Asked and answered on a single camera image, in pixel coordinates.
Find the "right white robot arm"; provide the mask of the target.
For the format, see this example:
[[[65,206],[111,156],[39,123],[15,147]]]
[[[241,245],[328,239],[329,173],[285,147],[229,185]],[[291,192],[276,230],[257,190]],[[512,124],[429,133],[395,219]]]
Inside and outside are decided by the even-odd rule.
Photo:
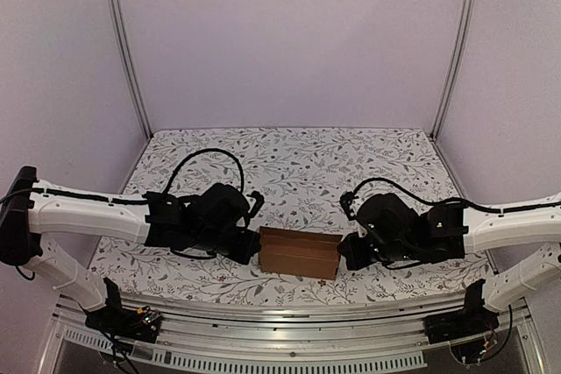
[[[437,264],[468,254],[537,243],[539,249],[508,270],[469,286],[465,307],[453,317],[460,335],[472,335],[528,293],[560,277],[560,197],[489,208],[451,198],[416,213],[395,194],[376,194],[352,211],[355,194],[340,199],[358,225],[337,250],[350,271],[372,264]]]

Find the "brown cardboard paper box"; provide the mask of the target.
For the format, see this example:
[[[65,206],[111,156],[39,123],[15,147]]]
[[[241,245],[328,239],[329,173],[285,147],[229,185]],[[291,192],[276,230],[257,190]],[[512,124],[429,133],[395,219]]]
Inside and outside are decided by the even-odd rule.
[[[335,280],[337,250],[343,236],[260,227],[259,268],[262,272]]]

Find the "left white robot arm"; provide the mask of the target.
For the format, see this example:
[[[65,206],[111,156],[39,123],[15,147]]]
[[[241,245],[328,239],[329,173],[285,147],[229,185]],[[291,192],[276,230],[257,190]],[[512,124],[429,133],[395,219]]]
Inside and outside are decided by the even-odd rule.
[[[244,196],[216,183],[200,195],[169,192],[117,195],[66,189],[22,167],[1,200],[1,261],[25,267],[77,302],[112,334],[130,327],[117,286],[80,265],[54,240],[56,234],[108,236],[198,258],[223,256],[248,265],[260,250],[249,223],[264,204],[262,194]]]

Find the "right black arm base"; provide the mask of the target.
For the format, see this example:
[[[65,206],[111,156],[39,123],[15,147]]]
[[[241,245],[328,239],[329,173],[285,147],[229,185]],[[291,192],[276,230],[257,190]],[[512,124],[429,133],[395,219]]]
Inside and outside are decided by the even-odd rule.
[[[473,344],[451,347],[451,353],[461,364],[481,363],[489,351],[499,327],[498,314],[484,308],[483,285],[480,279],[465,291],[464,303],[459,310],[433,314],[423,319],[424,334],[429,344],[449,342],[472,335],[483,335]]]

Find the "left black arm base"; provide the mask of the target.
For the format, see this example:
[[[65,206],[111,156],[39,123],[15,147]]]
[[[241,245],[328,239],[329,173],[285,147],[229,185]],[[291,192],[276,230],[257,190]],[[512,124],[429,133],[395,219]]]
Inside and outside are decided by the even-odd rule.
[[[107,335],[156,343],[162,322],[161,312],[150,306],[125,308],[117,285],[108,278],[103,279],[103,285],[106,298],[99,309],[84,311],[86,326]]]

